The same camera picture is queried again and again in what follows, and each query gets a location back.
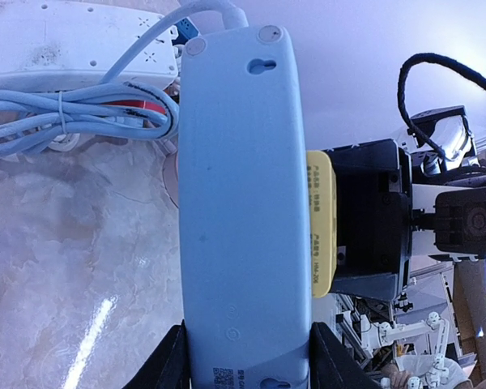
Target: yellow label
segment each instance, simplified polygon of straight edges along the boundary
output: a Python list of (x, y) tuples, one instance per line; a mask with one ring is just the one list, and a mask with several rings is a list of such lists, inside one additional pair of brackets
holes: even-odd
[(330, 157), (307, 152), (311, 225), (312, 291), (316, 298), (330, 292), (337, 268), (337, 187)]

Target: light blue cable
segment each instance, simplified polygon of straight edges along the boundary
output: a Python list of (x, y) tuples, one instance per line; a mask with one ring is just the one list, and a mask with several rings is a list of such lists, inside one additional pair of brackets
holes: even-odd
[[(226, 28), (246, 27), (245, 13), (228, 0), (199, 0), (165, 16), (138, 39), (104, 75), (100, 85), (63, 93), (24, 93), (0, 90), (0, 112), (15, 111), (14, 122), (0, 125), (0, 156), (38, 153), (59, 135), (92, 134), (116, 138), (157, 140), (177, 133), (178, 105), (163, 91), (141, 83), (114, 83), (130, 62), (159, 35), (180, 20), (201, 11), (218, 11)], [(151, 109), (104, 105), (123, 100), (155, 103)], [(156, 128), (142, 128), (106, 118), (137, 118)]]

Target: wire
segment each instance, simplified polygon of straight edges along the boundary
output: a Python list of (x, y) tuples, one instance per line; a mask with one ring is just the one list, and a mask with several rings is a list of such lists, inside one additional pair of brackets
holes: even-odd
[(427, 176), (429, 185), (446, 185), (449, 182), (486, 175), (484, 166), (459, 166), (435, 176)]
[(428, 144), (438, 155), (439, 157), (450, 160), (450, 158), (446, 155), (445, 150), (439, 145), (437, 145), (434, 141), (432, 141), (409, 117), (407, 113), (407, 107), (405, 106), (405, 87), (407, 82), (407, 77), (410, 69), (415, 65), (421, 63), (431, 63), (436, 65), (441, 65), (446, 67), (459, 75), (463, 78), (468, 79), (472, 83), (475, 83), (477, 86), (481, 87), (486, 91), (486, 78), (483, 77), (477, 71), (472, 70), (470, 67), (463, 65), (456, 60), (446, 57), (444, 55), (439, 55), (435, 53), (419, 53), (415, 54), (410, 57), (405, 63), (402, 65), (399, 71), (399, 78), (398, 78), (398, 110), (402, 116), (403, 121), (407, 124), (409, 131), (418, 138), (419, 141)]
[[(191, 2), (149, 28), (115, 62), (100, 85), (55, 93), (0, 90), (0, 112), (17, 113), (16, 120), (0, 125), (0, 156), (38, 153), (47, 147), (69, 151), (77, 144), (79, 133), (139, 140), (173, 137), (178, 128), (178, 105), (170, 96), (151, 85), (114, 80), (159, 35), (201, 11), (220, 12), (227, 29), (248, 26), (245, 13), (228, 0)], [(165, 114), (109, 105), (126, 100), (156, 103)], [(141, 122), (146, 122), (149, 128), (143, 128)]]
[[(0, 111), (34, 113), (0, 125), (0, 156), (17, 152), (41, 152), (58, 136), (85, 133), (115, 138), (156, 140), (177, 132), (178, 105), (160, 89), (138, 83), (107, 83), (61, 94), (24, 93), (0, 90)], [(116, 100), (140, 100), (157, 103), (165, 115), (150, 109), (107, 105)], [(145, 119), (155, 129), (113, 122), (107, 118)]]

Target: black cable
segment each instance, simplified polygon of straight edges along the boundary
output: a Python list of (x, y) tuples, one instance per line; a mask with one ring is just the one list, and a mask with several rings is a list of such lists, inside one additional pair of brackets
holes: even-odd
[(486, 175), (486, 168), (484, 166), (460, 166), (456, 169), (440, 173), (436, 176), (426, 177), (429, 185), (445, 185), (448, 182), (459, 179), (468, 179), (477, 175)]
[(408, 116), (407, 107), (405, 106), (405, 86), (407, 83), (407, 77), (409, 70), (418, 65), (420, 63), (432, 63), (436, 65), (441, 65), (446, 67), (452, 71), (455, 71), (465, 79), (470, 80), (472, 83), (475, 83), (477, 86), (481, 87), (486, 91), (486, 78), (483, 77), (479, 72), (472, 70), (466, 65), (463, 65), (460, 62), (455, 61), (452, 58), (446, 57), (444, 55), (435, 54), (435, 53), (419, 53), (415, 54), (410, 57), (405, 63), (402, 65), (399, 71), (399, 78), (398, 78), (398, 110), (402, 116), (403, 121), (407, 124), (410, 132), (414, 134), (420, 142), (424, 142), (428, 144), (438, 155), (439, 157), (448, 160), (445, 151), (442, 149), (441, 146), (437, 145), (434, 141), (432, 141), (418, 126), (411, 120)]
[(369, 332), (369, 331), (371, 331), (372, 328), (373, 328), (373, 324), (371, 322), (369, 322), (369, 328), (365, 331), (360, 331), (360, 334), (364, 334), (365, 332)]

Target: wall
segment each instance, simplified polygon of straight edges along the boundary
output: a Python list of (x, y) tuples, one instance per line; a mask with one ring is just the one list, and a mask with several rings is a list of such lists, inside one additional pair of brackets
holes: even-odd
[[(234, 2), (252, 24), (282, 24), (292, 35), (308, 148), (377, 139), (403, 127), (396, 84), (414, 53), (448, 55), (486, 75), (486, 2)], [(212, 13), (194, 22), (203, 33), (220, 29)], [(476, 134), (486, 133), (484, 92), (439, 66), (415, 68), (407, 82), (409, 113), (447, 105), (466, 105)]]

